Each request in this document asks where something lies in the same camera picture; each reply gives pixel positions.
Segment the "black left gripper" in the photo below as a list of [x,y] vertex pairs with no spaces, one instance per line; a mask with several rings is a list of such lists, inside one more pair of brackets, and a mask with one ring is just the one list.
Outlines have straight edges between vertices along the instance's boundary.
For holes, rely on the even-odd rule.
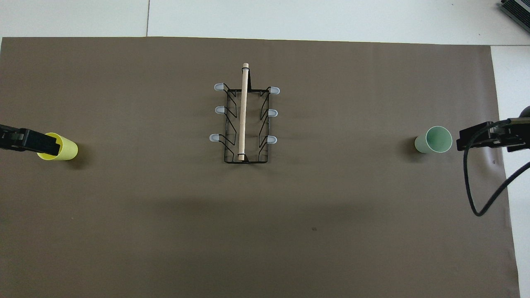
[[[22,134],[22,139],[19,141],[20,148],[16,144],[19,132]],[[34,130],[19,130],[19,128],[5,125],[0,125],[0,147],[5,150],[23,149],[23,151],[33,151],[53,156],[57,156],[60,151],[60,145],[55,137]]]

